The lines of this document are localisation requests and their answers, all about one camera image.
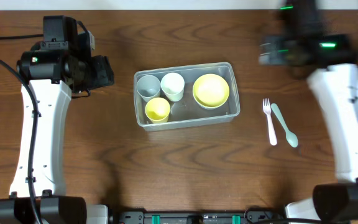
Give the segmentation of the pink plastic fork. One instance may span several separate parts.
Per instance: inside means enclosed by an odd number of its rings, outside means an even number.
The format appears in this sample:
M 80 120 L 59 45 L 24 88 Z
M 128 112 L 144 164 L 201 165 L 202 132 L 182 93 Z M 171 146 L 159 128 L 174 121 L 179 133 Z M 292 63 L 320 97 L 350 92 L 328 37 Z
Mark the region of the pink plastic fork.
M 276 146 L 277 145 L 277 137 L 276 137 L 273 122 L 272 122 L 272 117 L 271 117 L 272 109 L 271 109 L 270 101 L 268 98 L 263 99 L 262 109 L 267 117 L 268 137 L 269 137 L 270 144 L 273 146 Z

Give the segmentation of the grey plastic cup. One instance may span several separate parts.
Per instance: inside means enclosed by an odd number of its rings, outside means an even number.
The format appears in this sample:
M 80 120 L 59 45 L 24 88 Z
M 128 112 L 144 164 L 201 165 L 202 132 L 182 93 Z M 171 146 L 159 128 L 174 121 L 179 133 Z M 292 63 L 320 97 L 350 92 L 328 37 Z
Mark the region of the grey plastic cup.
M 146 75 L 139 79 L 136 90 L 145 102 L 160 96 L 160 80 L 153 75 Z

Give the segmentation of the yellow plastic bowl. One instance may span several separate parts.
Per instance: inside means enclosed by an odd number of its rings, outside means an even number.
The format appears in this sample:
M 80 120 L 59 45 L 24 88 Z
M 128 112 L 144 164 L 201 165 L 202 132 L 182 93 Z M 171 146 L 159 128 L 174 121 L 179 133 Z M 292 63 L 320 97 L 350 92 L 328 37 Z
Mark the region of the yellow plastic bowl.
M 192 94 L 202 108 L 213 110 L 225 104 L 229 98 L 230 89 L 223 77 L 210 73 L 200 76 L 194 82 Z

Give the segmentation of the mint green plastic spoon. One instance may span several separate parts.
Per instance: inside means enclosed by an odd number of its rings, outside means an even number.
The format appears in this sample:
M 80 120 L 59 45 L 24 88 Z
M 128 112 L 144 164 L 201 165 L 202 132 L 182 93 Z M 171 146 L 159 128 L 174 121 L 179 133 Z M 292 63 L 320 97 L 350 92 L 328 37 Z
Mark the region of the mint green plastic spoon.
M 271 104 L 271 109 L 273 110 L 273 113 L 276 116 L 276 118 L 278 119 L 279 123 L 282 125 L 282 127 L 285 131 L 286 140 L 289 143 L 289 145 L 291 145 L 291 147 L 297 147 L 298 146 L 298 138 L 297 138 L 296 134 L 294 134 L 293 132 L 291 132 L 289 130 L 289 128 L 284 120 L 284 117 L 281 114 L 281 111 L 280 111 L 278 105 L 275 103 Z

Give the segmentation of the white plastic cup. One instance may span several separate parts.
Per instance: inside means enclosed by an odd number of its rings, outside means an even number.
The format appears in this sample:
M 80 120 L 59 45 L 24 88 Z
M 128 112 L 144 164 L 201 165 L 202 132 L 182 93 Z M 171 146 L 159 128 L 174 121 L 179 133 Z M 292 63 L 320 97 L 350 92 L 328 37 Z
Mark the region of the white plastic cup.
M 170 101 L 180 101 L 184 88 L 185 80 L 179 73 L 168 73 L 161 80 L 161 89 Z

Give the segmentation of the yellow plastic cup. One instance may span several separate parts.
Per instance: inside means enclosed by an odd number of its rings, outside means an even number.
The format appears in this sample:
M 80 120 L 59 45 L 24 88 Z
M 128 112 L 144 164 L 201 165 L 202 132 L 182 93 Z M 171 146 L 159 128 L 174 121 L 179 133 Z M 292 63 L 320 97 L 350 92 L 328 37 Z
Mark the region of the yellow plastic cup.
M 153 98 L 146 104 L 145 114 L 153 124 L 166 123 L 170 115 L 170 104 L 165 98 Z

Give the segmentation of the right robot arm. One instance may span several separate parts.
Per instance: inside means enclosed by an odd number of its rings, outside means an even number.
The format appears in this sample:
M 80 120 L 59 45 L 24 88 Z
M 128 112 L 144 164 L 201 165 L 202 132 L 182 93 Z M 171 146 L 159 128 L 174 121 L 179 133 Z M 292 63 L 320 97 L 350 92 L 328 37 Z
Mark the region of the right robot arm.
M 347 34 L 326 32 L 316 1 L 287 0 L 278 10 L 283 33 L 267 35 L 262 65 L 310 67 L 304 76 L 321 108 L 334 152 L 336 183 L 289 203 L 284 223 L 358 220 L 358 50 Z

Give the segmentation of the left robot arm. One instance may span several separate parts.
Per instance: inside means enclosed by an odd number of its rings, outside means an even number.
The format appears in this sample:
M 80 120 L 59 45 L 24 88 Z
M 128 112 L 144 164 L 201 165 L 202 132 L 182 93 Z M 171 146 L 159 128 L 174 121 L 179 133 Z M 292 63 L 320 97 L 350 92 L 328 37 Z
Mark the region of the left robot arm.
M 107 57 L 92 55 L 94 37 L 67 16 L 43 19 L 43 41 L 22 54 L 14 70 L 22 84 L 21 148 L 0 223 L 111 223 L 105 205 L 66 194 L 63 174 L 65 118 L 73 98 L 112 85 Z

